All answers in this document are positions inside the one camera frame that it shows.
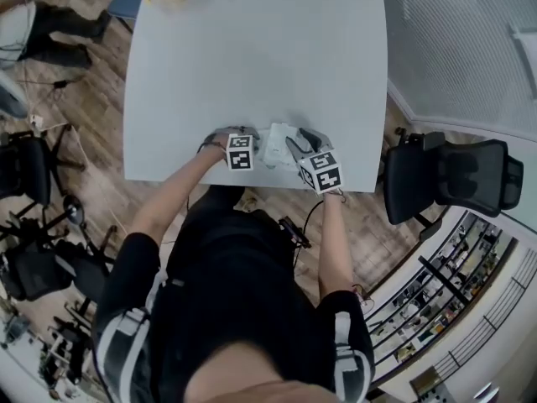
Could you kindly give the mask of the blue chair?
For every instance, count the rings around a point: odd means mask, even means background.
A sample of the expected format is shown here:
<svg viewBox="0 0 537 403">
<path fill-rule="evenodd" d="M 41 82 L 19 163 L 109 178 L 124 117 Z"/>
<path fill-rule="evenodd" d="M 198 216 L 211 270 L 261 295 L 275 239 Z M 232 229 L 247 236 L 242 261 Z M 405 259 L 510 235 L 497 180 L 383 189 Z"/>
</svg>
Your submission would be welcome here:
<svg viewBox="0 0 537 403">
<path fill-rule="evenodd" d="M 107 10 L 130 33 L 138 16 L 142 0 L 112 0 Z"/>
</svg>

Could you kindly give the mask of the person's right forearm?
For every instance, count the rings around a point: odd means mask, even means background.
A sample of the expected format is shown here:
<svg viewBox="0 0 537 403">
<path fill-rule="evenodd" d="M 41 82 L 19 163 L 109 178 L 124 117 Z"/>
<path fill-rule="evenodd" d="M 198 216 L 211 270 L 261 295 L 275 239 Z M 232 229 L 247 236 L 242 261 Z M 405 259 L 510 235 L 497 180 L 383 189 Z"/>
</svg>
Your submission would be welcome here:
<svg viewBox="0 0 537 403">
<path fill-rule="evenodd" d="M 353 289 L 353 267 L 343 218 L 342 196 L 324 195 L 318 265 L 320 300 L 332 292 Z"/>
</svg>

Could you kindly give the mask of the black armless office chair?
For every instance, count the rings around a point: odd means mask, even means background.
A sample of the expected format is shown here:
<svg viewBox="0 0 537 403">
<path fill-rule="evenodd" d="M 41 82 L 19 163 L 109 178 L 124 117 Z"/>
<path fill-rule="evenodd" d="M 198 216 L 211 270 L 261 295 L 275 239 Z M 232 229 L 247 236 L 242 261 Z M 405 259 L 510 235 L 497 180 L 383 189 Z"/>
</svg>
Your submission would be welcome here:
<svg viewBox="0 0 537 403">
<path fill-rule="evenodd" d="M 13 220 L 38 205 L 45 210 L 50 205 L 52 182 L 63 197 L 69 194 L 60 180 L 60 167 L 80 173 L 86 169 L 82 163 L 59 157 L 64 135 L 72 130 L 71 124 L 63 125 L 52 146 L 47 142 L 46 130 L 39 135 L 32 130 L 0 133 L 0 200 L 21 196 L 30 200 L 25 208 L 10 215 Z"/>
</svg>

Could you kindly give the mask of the person's left forearm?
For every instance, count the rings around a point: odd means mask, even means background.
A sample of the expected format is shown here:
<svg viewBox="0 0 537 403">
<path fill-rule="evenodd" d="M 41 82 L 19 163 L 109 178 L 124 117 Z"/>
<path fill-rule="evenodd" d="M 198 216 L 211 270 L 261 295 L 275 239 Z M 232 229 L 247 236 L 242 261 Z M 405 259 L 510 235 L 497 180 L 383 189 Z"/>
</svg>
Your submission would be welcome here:
<svg viewBox="0 0 537 403">
<path fill-rule="evenodd" d="M 164 181 L 135 214 L 128 233 L 143 233 L 160 245 L 190 193 L 205 173 L 223 160 L 227 140 L 227 134 L 218 134 Z"/>
</svg>

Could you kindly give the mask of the white wet wipe pack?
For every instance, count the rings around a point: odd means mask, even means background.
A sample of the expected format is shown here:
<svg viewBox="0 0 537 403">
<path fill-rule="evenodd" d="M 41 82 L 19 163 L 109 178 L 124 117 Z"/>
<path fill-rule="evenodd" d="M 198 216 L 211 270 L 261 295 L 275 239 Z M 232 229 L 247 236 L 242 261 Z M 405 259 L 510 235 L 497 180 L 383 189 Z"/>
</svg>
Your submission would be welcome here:
<svg viewBox="0 0 537 403">
<path fill-rule="evenodd" d="M 299 130 L 287 123 L 272 123 L 270 128 L 261 129 L 259 132 L 259 151 L 256 153 L 256 161 L 264 164 L 270 170 L 296 172 L 298 166 L 286 144 L 290 137 L 302 149 L 310 148 L 307 141 L 299 134 Z"/>
</svg>

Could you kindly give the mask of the black mesh office chair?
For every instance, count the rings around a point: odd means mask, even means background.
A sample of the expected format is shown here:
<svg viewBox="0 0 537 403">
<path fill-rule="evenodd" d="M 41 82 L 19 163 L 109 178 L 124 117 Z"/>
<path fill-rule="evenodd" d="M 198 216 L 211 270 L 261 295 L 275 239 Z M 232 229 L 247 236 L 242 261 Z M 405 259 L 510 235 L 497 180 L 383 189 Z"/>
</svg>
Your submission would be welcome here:
<svg viewBox="0 0 537 403">
<path fill-rule="evenodd" d="M 486 217 L 519 204 L 524 164 L 508 153 L 506 142 L 453 144 L 442 132 L 408 133 L 401 127 L 394 133 L 399 142 L 381 157 L 378 184 L 388 221 L 416 220 L 423 226 L 420 241 L 442 225 L 441 217 L 431 221 L 423 215 L 433 204 L 465 207 Z"/>
</svg>

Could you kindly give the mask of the black waist device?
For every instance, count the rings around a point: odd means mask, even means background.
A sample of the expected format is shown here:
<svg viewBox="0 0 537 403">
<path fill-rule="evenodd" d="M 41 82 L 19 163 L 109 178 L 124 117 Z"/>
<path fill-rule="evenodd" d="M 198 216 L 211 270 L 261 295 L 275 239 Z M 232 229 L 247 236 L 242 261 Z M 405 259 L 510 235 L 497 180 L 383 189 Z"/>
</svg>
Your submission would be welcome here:
<svg viewBox="0 0 537 403">
<path fill-rule="evenodd" d="M 310 240 L 305 236 L 304 230 L 297 227 L 290 217 L 282 217 L 278 220 L 282 232 L 290 239 L 290 242 L 297 248 L 310 249 Z"/>
</svg>

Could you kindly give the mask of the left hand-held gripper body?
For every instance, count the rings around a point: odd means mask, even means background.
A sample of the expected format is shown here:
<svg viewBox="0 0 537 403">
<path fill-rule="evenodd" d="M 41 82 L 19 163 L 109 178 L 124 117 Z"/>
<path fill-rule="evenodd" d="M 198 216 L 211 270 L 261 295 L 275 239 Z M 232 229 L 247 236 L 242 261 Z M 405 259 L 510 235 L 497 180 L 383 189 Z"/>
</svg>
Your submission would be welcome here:
<svg viewBox="0 0 537 403">
<path fill-rule="evenodd" d="M 231 126 L 218 128 L 211 139 L 223 147 L 229 170 L 246 171 L 253 170 L 253 136 L 258 136 L 255 128 Z"/>
</svg>

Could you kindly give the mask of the person's black clothed torso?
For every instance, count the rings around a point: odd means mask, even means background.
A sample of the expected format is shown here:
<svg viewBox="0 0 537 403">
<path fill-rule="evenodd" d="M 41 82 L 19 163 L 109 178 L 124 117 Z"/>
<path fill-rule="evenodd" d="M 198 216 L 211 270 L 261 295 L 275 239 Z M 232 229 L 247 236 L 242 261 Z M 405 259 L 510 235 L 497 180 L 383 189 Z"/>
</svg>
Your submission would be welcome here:
<svg viewBox="0 0 537 403">
<path fill-rule="evenodd" d="M 114 403 L 184 403 L 218 349 L 250 343 L 286 380 L 363 403 L 373 346 L 357 296 L 314 305 L 295 282 L 289 237 L 264 212 L 212 187 L 186 218 L 162 269 L 158 244 L 128 235 L 98 302 L 94 356 Z"/>
</svg>

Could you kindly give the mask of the black padded office chair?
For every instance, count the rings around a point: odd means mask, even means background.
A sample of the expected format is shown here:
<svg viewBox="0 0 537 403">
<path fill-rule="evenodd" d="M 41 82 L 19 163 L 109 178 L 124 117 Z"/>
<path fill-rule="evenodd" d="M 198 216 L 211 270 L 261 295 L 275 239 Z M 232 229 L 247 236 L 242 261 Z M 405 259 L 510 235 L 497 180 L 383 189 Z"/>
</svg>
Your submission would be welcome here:
<svg viewBox="0 0 537 403">
<path fill-rule="evenodd" d="M 0 283 L 7 294 L 17 301 L 36 301 L 53 292 L 74 286 L 84 301 L 78 314 L 84 315 L 90 303 L 99 302 L 110 275 L 113 259 L 106 255 L 109 239 L 117 232 L 112 225 L 102 243 L 93 243 L 81 226 L 84 243 L 72 243 L 60 238 L 43 248 L 26 248 L 21 253 L 10 249 L 0 264 Z"/>
</svg>

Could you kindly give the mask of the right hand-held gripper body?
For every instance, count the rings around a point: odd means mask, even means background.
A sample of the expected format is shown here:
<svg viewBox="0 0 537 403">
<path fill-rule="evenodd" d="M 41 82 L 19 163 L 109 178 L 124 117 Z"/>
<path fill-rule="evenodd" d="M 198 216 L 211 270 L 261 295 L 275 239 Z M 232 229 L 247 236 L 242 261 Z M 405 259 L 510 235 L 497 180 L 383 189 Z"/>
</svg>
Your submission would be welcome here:
<svg viewBox="0 0 537 403">
<path fill-rule="evenodd" d="M 298 148 L 296 164 L 300 179 L 317 195 L 342 188 L 341 163 L 331 145 L 323 144 L 317 152 Z"/>
</svg>

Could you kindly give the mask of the black metal railing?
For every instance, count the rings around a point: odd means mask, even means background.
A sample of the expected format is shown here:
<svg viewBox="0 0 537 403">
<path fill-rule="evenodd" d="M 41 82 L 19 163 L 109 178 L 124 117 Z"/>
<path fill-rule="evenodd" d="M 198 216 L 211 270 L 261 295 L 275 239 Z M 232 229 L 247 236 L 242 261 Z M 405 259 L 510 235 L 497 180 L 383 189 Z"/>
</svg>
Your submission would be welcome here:
<svg viewBox="0 0 537 403">
<path fill-rule="evenodd" d="M 506 364 L 532 362 L 537 233 L 454 207 L 365 307 L 372 394 L 469 401 Z"/>
</svg>

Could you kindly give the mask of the round black stand base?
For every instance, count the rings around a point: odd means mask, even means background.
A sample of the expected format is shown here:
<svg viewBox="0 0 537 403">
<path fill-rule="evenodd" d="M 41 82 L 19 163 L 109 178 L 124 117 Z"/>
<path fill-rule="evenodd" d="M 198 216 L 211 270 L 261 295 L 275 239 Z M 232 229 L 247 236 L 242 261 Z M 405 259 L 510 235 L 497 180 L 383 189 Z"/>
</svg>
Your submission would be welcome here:
<svg viewBox="0 0 537 403">
<path fill-rule="evenodd" d="M 81 201 L 74 195 L 68 194 L 63 199 L 63 208 L 66 218 L 76 226 L 85 222 L 85 210 Z"/>
</svg>

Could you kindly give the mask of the white paper wall sign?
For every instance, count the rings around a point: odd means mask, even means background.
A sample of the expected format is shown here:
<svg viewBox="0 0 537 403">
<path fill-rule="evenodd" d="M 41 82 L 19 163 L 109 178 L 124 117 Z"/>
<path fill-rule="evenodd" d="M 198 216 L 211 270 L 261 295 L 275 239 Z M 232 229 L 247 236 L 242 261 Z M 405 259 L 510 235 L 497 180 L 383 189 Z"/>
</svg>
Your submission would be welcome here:
<svg viewBox="0 0 537 403">
<path fill-rule="evenodd" d="M 512 27 L 512 36 L 521 45 L 529 67 L 537 75 L 537 27 Z"/>
</svg>

